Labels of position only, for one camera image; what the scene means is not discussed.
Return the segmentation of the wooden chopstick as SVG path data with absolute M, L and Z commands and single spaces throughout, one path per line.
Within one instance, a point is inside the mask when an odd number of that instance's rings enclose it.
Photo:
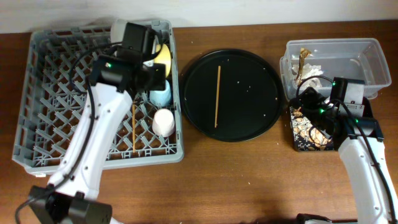
M 136 125 L 136 106 L 135 101 L 132 102 L 132 151 L 133 154 L 136 152 L 136 134 L 135 134 L 135 125 Z
M 218 66 L 218 73 L 217 73 L 214 128 L 217 128 L 217 126 L 218 126 L 218 106 L 219 106 L 219 95 L 220 95 L 220 79 L 221 79 L 221 65 Z

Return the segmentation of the food scraps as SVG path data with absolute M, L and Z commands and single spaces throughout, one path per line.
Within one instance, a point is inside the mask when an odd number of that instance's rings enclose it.
M 333 151 L 331 138 L 319 131 L 299 110 L 290 110 L 290 125 L 294 139 L 294 148 L 299 152 Z

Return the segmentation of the light blue plastic cup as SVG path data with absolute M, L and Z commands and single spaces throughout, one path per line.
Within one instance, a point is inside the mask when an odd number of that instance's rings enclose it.
M 168 80 L 165 81 L 165 90 L 153 90 L 149 92 L 150 102 L 157 107 L 166 107 L 172 101 L 172 92 L 170 83 Z

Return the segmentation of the yellow bowl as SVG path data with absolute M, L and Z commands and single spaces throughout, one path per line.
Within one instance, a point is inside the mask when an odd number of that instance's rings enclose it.
M 154 63 L 161 63 L 165 65 L 165 77 L 167 78 L 171 71 L 172 58 L 170 50 L 166 44 L 156 45 L 155 52 L 158 53 L 154 59 Z

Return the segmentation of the white paper napkin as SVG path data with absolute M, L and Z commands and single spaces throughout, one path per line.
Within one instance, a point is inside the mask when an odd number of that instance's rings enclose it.
M 297 72 L 299 69 L 299 65 L 293 65 L 292 70 L 293 70 L 293 75 L 297 76 Z M 302 80 L 314 76 L 320 76 L 323 75 L 323 70 L 320 65 L 310 65 L 309 63 L 306 63 L 303 67 L 303 75 L 302 75 Z M 312 87 L 312 88 L 320 88 L 322 87 L 322 84 L 320 82 L 319 78 L 312 78 L 311 80 L 305 82 L 302 86 L 301 89 L 306 89 L 307 87 Z

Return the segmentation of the pink plastic cup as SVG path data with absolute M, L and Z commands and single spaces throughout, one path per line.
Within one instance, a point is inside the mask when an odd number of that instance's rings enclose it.
M 152 122 L 153 132 L 164 138 L 171 136 L 175 131 L 174 114 L 168 109 L 160 109 L 155 112 Z

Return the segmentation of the grey round plate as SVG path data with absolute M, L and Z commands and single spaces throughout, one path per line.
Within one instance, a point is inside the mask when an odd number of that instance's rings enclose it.
M 112 43 L 122 42 L 127 21 L 124 19 L 117 19 L 113 22 L 110 31 L 110 40 Z

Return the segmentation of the gold foil wrapper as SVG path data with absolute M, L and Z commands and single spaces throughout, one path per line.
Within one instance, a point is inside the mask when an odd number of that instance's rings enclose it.
M 302 82 L 303 67 L 305 65 L 305 59 L 311 54 L 312 54 L 312 52 L 308 49 L 305 49 L 305 48 L 300 49 L 298 72 L 297 72 L 297 77 L 295 79 L 295 84 L 297 86 Z

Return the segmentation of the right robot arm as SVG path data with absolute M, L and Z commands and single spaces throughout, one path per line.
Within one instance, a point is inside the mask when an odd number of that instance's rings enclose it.
M 358 223 L 397 223 L 397 194 L 385 159 L 384 136 L 364 97 L 365 82 L 335 77 L 325 97 L 297 90 L 290 105 L 329 135 L 354 193 Z

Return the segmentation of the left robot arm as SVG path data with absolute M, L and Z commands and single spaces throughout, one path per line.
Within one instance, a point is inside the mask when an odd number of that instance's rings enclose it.
M 32 186 L 27 201 L 41 223 L 116 223 L 113 208 L 97 202 L 104 162 L 113 138 L 135 96 L 164 90 L 166 67 L 154 61 L 163 47 L 162 33 L 127 22 L 121 41 L 94 62 L 85 78 L 86 101 L 67 152 L 46 187 Z

